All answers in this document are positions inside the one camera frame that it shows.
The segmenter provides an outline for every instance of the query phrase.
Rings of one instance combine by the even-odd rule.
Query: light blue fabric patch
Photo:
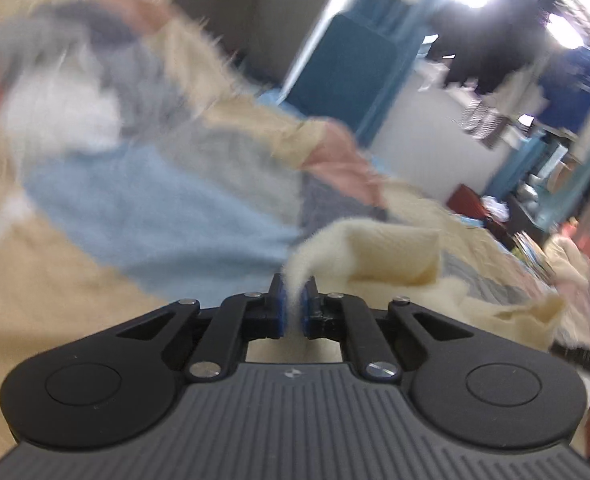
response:
[[[455,215],[462,224],[467,225],[468,227],[484,227],[484,222],[478,220],[476,218],[470,218],[469,216],[464,215]]]
[[[280,108],[282,112],[286,112],[288,115],[291,115],[296,119],[307,119],[306,115],[297,110],[292,104],[287,103],[286,101],[280,102],[279,88],[271,88],[270,90],[265,91],[257,97],[256,101],[257,104],[260,105]]]
[[[218,306],[268,290],[300,231],[166,162],[153,146],[75,155],[36,168],[26,188],[98,263],[168,301]]]

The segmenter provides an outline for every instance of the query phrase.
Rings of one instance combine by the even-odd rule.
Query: patchwork quilt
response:
[[[178,10],[77,0],[0,23],[0,384],[37,352],[280,270],[294,316],[314,274],[542,349],[564,307],[485,231],[378,175],[342,124],[243,94]],[[12,443],[0,412],[0,455]]]

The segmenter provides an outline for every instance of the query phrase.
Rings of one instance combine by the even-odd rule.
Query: blue shirt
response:
[[[553,57],[539,79],[550,102],[540,123],[577,133],[590,111],[590,48],[566,50]]]

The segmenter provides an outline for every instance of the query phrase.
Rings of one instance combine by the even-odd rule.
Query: ribbed gray surface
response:
[[[459,447],[392,386],[358,380],[345,364],[295,368],[242,364],[228,380],[192,386],[169,418],[122,446],[21,444],[0,462],[0,480],[590,479],[563,446],[516,456]]]

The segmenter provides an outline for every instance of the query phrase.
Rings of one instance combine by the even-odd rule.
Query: white fabric patch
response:
[[[88,57],[79,51],[58,64],[38,66],[9,91],[0,127],[20,174],[54,156],[103,152],[120,142],[117,95],[101,89]]]
[[[15,224],[35,213],[35,207],[23,191],[10,194],[0,207],[0,238]]]

